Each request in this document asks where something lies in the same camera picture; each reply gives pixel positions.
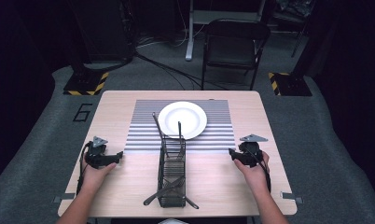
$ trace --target person's left hand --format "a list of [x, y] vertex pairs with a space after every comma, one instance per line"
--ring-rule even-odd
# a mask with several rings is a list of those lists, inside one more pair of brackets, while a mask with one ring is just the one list
[[86, 163], [85, 158], [86, 158], [86, 153], [83, 156], [83, 163], [82, 163], [85, 169], [84, 174], [83, 174], [84, 181], [82, 185], [82, 190], [85, 190], [91, 193], [96, 193], [97, 190], [100, 188], [100, 186], [103, 184], [106, 175], [109, 174], [109, 172], [111, 172], [116, 167], [116, 164], [113, 162], [105, 166], [104, 168], [95, 169]]

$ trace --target chair backrest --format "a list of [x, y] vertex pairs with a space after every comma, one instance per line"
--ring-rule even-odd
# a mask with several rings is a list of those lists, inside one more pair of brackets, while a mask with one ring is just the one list
[[260, 21], [219, 19], [211, 21], [208, 24], [206, 35], [249, 38], [266, 41], [269, 38], [270, 33], [270, 28]]

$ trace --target dish rack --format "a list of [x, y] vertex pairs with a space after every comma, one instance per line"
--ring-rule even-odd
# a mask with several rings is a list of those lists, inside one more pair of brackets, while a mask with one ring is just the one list
[[186, 140], [181, 133], [181, 123], [178, 122], [179, 135], [166, 135], [161, 131], [156, 113], [152, 116], [161, 139], [158, 191], [146, 199], [144, 205], [158, 198], [164, 208], [185, 207], [186, 202], [199, 208], [186, 197]]

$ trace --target wooden table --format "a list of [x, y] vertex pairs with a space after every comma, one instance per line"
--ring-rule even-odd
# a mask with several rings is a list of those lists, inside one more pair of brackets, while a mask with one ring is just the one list
[[[236, 148], [240, 137], [256, 134], [269, 139], [260, 148], [270, 156], [271, 195], [285, 215], [294, 215], [294, 201], [281, 198], [291, 192], [260, 96], [255, 91], [106, 91], [98, 105], [83, 145], [99, 136], [108, 141], [108, 155], [126, 145], [137, 100], [228, 100]], [[200, 209], [162, 208], [157, 200], [143, 201], [157, 191], [159, 153], [125, 151], [120, 164], [105, 179], [90, 210], [91, 217], [248, 217], [257, 216], [257, 204], [243, 175], [225, 152], [187, 153], [187, 196]], [[75, 193], [79, 173], [76, 161], [65, 193]], [[72, 200], [62, 200], [62, 215]]]

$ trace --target gray carpet floor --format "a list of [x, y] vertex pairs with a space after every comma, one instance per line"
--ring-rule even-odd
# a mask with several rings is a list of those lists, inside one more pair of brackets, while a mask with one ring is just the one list
[[[375, 193], [365, 173], [350, 159], [333, 132], [326, 102], [313, 79], [305, 77], [312, 97], [276, 96], [273, 93], [268, 73], [293, 70], [304, 45], [300, 46], [297, 56], [291, 58], [295, 43], [291, 34], [271, 35], [254, 87], [263, 100], [291, 188], [304, 199], [304, 203], [298, 204], [298, 212], [288, 219], [291, 223], [310, 224], [375, 223]], [[179, 47], [175, 44], [151, 44], [137, 48], [137, 51], [199, 77], [202, 41], [195, 42], [191, 62], [185, 61], [187, 43]], [[88, 66], [102, 68], [109, 65]], [[249, 88], [249, 77], [242, 74], [214, 69], [208, 77], [212, 81], [239, 82], [239, 85], [220, 85], [228, 90], [244, 91]], [[48, 106], [0, 176], [0, 223], [54, 223], [58, 219], [59, 204], [53, 199], [64, 193], [104, 91], [199, 89], [187, 78], [170, 75], [138, 58], [111, 71], [99, 95], [63, 95], [63, 87], [71, 75], [70, 67], [53, 73], [56, 87]], [[209, 83], [205, 89], [221, 90]], [[82, 104], [91, 104], [85, 107], [90, 111], [88, 120], [73, 122]], [[110, 219], [99, 219], [99, 223], [109, 222]]]

